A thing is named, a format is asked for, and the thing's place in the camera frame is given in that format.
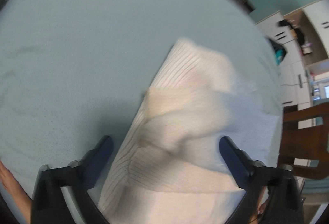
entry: wooden chair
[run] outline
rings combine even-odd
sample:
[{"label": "wooden chair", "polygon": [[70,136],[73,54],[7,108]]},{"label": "wooden chair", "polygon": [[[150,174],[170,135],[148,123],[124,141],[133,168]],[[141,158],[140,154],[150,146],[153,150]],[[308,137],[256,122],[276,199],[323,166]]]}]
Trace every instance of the wooden chair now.
[{"label": "wooden chair", "polygon": [[[298,129],[298,121],[321,116],[323,125]],[[284,113],[278,165],[289,164],[293,173],[309,179],[329,176],[329,102],[304,110]],[[316,168],[294,165],[295,158],[319,160]]]}]

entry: light blue bed sheet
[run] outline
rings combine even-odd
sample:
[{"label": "light blue bed sheet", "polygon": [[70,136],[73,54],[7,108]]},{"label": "light blue bed sheet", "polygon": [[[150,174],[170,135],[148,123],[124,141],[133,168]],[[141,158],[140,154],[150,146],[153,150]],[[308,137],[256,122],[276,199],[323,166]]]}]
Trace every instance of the light blue bed sheet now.
[{"label": "light blue bed sheet", "polygon": [[[264,111],[282,114],[272,48],[226,0],[8,0],[0,12],[0,155],[29,195],[42,164],[66,166],[106,134],[118,150],[182,36],[225,53],[256,84]],[[273,166],[280,135],[278,124]]]}]

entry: folded garment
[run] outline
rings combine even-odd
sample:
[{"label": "folded garment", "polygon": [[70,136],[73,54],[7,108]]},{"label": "folded garment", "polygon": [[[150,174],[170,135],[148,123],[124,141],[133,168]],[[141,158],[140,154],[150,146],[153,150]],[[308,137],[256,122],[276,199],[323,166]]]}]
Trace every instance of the folded garment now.
[{"label": "folded garment", "polygon": [[110,223],[224,223],[239,189],[218,151],[228,135],[268,163],[278,116],[228,58],[180,39],[154,78],[103,187]]}]

